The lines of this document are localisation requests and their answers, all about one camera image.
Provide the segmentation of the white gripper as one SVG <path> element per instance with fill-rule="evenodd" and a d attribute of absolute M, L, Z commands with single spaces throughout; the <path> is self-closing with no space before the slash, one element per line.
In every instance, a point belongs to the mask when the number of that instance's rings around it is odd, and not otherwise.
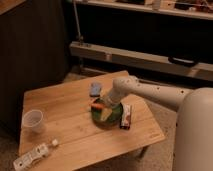
<path fill-rule="evenodd" d="M 104 102 L 107 106 L 115 106 L 121 101 L 120 93 L 114 89 L 107 92 L 104 96 Z M 111 108 L 104 108 L 101 111 L 101 121 L 106 121 L 108 117 L 111 115 L 112 109 Z"/>

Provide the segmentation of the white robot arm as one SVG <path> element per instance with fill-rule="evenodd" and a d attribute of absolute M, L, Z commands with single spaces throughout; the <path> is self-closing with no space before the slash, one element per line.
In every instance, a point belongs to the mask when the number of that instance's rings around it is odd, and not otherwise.
<path fill-rule="evenodd" d="M 130 94 L 177 112 L 173 171 L 213 171 L 213 88 L 158 86 L 121 76 L 113 80 L 103 101 L 113 108 Z"/>

